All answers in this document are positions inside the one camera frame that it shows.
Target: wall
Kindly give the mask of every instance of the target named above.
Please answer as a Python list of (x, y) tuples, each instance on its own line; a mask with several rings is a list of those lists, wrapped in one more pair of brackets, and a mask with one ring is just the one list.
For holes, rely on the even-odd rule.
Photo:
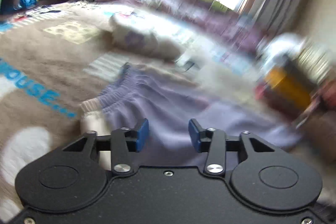
[(295, 31), (336, 54), (336, 0), (308, 0)]

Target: blue gripper pad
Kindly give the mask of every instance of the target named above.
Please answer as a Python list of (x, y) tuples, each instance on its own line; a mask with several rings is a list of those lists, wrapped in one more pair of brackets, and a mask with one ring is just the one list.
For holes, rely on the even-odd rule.
[(145, 145), (149, 134), (149, 122), (147, 119), (144, 119), (142, 125), (137, 130), (137, 141), (135, 143), (136, 151), (140, 152)]
[(200, 153), (201, 152), (200, 132), (192, 119), (189, 120), (188, 130), (193, 147), (195, 148), (197, 153)]

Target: lavender pants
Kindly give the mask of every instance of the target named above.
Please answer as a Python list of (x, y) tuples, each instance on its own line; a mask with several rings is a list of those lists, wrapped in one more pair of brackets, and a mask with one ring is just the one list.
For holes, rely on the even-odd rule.
[(203, 128), (218, 128), (228, 135), (238, 136), (248, 130), (282, 148), (300, 139), (293, 128), (273, 117), (221, 101), (185, 81), (129, 64), (124, 65), (119, 79), (93, 100), (89, 111), (102, 111), (112, 130), (133, 128), (140, 119), (149, 120), (150, 134), (137, 157), (139, 165), (204, 164), (205, 153), (196, 153), (191, 144), (191, 118), (196, 118)]

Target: silver pivot bolt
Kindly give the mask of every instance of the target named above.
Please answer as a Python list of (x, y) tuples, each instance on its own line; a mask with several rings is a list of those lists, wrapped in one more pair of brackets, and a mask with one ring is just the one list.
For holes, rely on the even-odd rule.
[(113, 169), (118, 173), (126, 173), (131, 170), (131, 167), (127, 164), (117, 164)]
[(23, 220), (23, 223), (24, 224), (35, 224), (35, 221), (34, 221), (34, 219), (32, 219), (30, 217), (27, 217), (27, 218), (25, 218), (25, 220)]
[(164, 172), (164, 175), (167, 177), (171, 177), (174, 173), (172, 171), (166, 171)]
[(313, 220), (309, 217), (302, 220), (301, 224), (313, 224)]
[(207, 166), (207, 170), (210, 173), (220, 173), (224, 170), (222, 165), (219, 164), (210, 164)]

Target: purple bedsheet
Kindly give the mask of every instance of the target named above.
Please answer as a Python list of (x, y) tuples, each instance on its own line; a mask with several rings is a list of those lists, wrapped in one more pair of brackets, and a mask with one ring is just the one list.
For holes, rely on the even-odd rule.
[(265, 36), (258, 26), (248, 17), (227, 10), (219, 12), (210, 10), (211, 3), (202, 0), (96, 0), (105, 3), (123, 3), (148, 6), (164, 12), (175, 19), (190, 22), (202, 31), (219, 36), (219, 41), (233, 50), (254, 55), (256, 47)]

